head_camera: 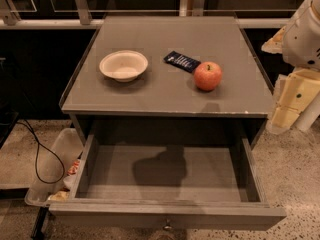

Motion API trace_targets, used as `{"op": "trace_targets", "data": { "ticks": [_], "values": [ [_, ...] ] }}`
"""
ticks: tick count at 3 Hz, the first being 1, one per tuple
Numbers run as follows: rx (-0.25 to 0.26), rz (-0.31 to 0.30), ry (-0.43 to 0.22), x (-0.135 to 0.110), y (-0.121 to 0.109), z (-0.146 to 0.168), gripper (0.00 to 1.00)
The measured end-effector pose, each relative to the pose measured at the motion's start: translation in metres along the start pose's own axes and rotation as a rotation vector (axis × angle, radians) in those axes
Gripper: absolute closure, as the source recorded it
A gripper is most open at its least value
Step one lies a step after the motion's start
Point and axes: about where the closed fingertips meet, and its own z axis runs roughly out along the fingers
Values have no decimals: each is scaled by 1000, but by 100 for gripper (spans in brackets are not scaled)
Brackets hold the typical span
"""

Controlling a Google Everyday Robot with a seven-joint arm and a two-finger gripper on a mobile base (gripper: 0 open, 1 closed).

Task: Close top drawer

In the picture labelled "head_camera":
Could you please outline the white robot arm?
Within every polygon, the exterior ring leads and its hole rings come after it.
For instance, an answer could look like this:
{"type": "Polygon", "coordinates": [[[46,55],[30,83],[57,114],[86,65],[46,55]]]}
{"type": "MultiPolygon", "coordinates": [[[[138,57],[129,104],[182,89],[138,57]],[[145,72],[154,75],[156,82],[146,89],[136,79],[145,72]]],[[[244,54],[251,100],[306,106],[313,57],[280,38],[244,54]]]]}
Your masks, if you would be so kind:
{"type": "Polygon", "coordinates": [[[276,81],[266,129],[272,134],[282,134],[292,126],[307,131],[319,116],[320,0],[305,0],[261,50],[281,54],[294,67],[276,81]]]}

